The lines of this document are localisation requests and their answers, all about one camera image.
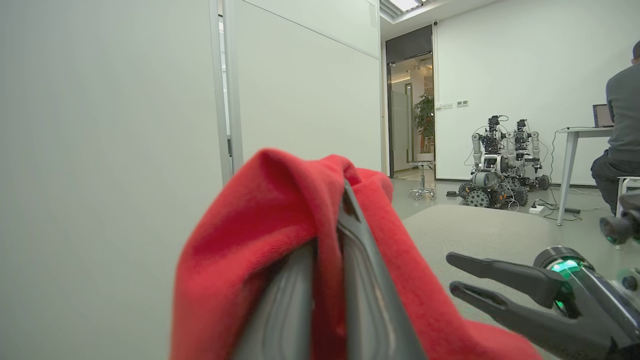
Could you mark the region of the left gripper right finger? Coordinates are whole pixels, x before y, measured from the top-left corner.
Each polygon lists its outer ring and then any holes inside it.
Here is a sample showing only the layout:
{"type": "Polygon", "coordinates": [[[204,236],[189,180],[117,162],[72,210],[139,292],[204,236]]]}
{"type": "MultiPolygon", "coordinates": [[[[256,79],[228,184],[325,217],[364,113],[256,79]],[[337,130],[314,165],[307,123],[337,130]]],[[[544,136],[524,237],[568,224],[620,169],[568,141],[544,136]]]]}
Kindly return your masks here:
{"type": "Polygon", "coordinates": [[[339,206],[349,360],[425,360],[359,201],[344,183],[339,206]]]}

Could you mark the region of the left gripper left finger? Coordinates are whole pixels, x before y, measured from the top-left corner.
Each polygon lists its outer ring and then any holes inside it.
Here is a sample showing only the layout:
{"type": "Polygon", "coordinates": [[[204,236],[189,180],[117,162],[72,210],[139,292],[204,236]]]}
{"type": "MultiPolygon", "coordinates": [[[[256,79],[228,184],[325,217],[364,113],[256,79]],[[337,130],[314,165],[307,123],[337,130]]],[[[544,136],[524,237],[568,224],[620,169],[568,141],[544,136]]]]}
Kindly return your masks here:
{"type": "Polygon", "coordinates": [[[311,356],[315,244],[270,268],[269,282],[247,319],[234,360],[308,360],[311,356]]]}

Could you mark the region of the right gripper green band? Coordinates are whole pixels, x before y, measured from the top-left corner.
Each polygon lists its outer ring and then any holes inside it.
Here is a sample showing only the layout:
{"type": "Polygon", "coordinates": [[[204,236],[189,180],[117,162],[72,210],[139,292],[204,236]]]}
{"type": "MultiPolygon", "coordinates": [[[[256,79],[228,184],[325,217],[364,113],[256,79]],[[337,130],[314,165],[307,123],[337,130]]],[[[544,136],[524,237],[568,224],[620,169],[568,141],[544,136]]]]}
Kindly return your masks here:
{"type": "Polygon", "coordinates": [[[544,249],[535,258],[535,267],[455,251],[446,255],[446,262],[476,278],[526,294],[544,308],[551,309],[555,302],[562,316],[520,305],[475,285],[460,281],[449,285],[454,297],[560,359],[606,360],[611,351],[639,351],[638,268],[624,268],[614,280],[608,280],[578,251],[564,246],[544,249]],[[556,300],[568,284],[570,289],[556,300]]]}

